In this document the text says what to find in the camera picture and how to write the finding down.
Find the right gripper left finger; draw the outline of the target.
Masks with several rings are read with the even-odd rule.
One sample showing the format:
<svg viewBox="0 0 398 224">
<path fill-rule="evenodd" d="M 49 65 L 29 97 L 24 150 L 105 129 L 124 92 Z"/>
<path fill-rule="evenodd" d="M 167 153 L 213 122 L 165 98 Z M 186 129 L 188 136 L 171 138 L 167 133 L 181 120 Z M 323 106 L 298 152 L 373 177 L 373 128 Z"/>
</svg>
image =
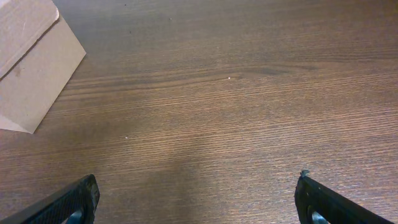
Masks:
<svg viewBox="0 0 398 224">
<path fill-rule="evenodd" d="M 93 224 L 100 191 L 93 174 L 86 175 L 43 200 L 1 220 L 3 224 Z"/>
</svg>

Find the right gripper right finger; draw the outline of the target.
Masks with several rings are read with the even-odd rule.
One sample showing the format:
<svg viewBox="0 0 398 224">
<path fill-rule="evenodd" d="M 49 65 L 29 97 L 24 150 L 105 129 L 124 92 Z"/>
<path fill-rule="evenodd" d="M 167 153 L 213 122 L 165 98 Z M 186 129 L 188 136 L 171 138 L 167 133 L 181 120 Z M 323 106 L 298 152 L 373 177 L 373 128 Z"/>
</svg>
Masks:
<svg viewBox="0 0 398 224">
<path fill-rule="evenodd" d="M 295 188 L 295 206 L 300 223 L 392 224 L 346 197 L 310 178 L 302 170 Z"/>
</svg>

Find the cardboard box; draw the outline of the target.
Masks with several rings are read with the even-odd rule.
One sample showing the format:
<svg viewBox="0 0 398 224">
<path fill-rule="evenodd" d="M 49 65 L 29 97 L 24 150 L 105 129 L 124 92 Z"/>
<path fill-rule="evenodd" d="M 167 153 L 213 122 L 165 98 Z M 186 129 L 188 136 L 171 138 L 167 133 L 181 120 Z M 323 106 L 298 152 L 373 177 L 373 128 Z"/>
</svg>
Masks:
<svg viewBox="0 0 398 224">
<path fill-rule="evenodd" d="M 1 0 L 1 129 L 34 133 L 86 52 L 51 0 Z"/>
</svg>

